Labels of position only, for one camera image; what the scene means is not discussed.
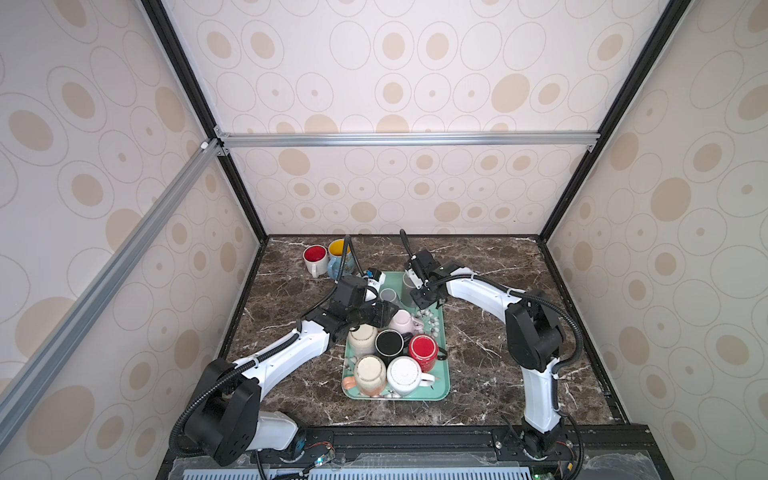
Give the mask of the white mug red inside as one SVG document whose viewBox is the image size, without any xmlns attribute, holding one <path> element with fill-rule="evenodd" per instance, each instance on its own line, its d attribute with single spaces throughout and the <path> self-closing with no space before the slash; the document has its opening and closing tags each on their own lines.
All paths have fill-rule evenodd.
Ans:
<svg viewBox="0 0 768 480">
<path fill-rule="evenodd" d="M 329 254 L 322 245 L 307 247 L 302 255 L 308 273 L 315 279 L 326 275 L 329 265 Z"/>
</svg>

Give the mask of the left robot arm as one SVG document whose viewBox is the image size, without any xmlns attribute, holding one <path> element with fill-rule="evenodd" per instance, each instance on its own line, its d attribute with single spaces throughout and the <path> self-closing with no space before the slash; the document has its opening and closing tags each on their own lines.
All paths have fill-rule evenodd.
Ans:
<svg viewBox="0 0 768 480">
<path fill-rule="evenodd" d="M 339 271 L 332 289 L 297 320 L 295 328 L 265 349 L 235 362 L 214 360 L 169 435 L 178 457 L 208 456 L 227 466 L 247 451 L 300 456 L 306 434 L 281 412 L 260 410 L 266 395 L 305 363 L 321 356 L 363 325 L 384 326 L 396 308 L 381 299 L 386 280 L 376 268 Z"/>
</svg>

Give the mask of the tall dark grey mug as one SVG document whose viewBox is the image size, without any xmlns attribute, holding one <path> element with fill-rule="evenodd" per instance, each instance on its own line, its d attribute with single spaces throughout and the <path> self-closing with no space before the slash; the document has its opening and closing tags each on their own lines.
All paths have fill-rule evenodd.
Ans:
<svg viewBox="0 0 768 480">
<path fill-rule="evenodd" d="M 411 278 L 407 273 L 402 274 L 402 282 L 401 282 L 401 294 L 400 299 L 401 302 L 409 308 L 416 308 L 417 305 L 414 302 L 414 299 L 411 295 L 411 293 L 414 291 L 415 285 L 412 282 Z"/>
</svg>

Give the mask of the blue butterfly mug yellow inside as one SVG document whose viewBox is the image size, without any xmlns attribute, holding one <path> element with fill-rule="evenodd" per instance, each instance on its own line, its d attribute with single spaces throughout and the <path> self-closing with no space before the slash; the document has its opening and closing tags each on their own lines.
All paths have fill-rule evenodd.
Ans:
<svg viewBox="0 0 768 480">
<path fill-rule="evenodd" d="M 340 269 L 343 269 L 343 274 L 353 274 L 355 272 L 355 261 L 351 253 L 350 248 L 344 249 L 345 241 L 338 239 L 333 241 L 328 246 L 329 263 L 328 263 L 328 276 L 332 279 L 336 279 L 339 275 Z"/>
</svg>

